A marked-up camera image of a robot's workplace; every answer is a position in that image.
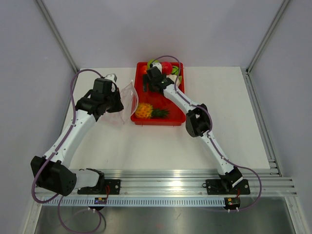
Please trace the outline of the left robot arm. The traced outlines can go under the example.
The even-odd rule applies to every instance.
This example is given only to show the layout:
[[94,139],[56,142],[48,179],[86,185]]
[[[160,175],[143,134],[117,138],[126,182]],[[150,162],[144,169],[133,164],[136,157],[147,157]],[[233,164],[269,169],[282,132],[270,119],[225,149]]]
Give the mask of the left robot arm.
[[123,110],[117,77],[109,74],[94,81],[89,90],[74,106],[72,122],[67,125],[55,144],[31,161],[34,186],[57,195],[67,196],[74,189],[90,189],[100,194],[105,189],[104,173],[96,169],[70,170],[72,158],[85,135],[105,113]]

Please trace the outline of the toy cauliflower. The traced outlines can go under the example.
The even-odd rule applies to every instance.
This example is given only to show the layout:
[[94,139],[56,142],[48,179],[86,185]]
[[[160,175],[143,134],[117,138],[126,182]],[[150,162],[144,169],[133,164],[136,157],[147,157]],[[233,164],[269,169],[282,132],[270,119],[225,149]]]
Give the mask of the toy cauliflower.
[[174,84],[176,84],[177,87],[180,86],[181,81],[182,81],[182,76],[170,74],[170,75],[167,75],[166,77],[169,78]]

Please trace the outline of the clear zip top bag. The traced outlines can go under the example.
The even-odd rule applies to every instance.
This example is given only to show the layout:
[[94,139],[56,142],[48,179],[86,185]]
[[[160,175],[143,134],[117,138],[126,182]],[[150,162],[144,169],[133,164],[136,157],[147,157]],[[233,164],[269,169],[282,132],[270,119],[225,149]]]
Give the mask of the clear zip top bag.
[[124,109],[116,113],[105,113],[99,119],[100,122],[121,126],[130,120],[138,107],[138,94],[133,80],[120,91],[120,96]]

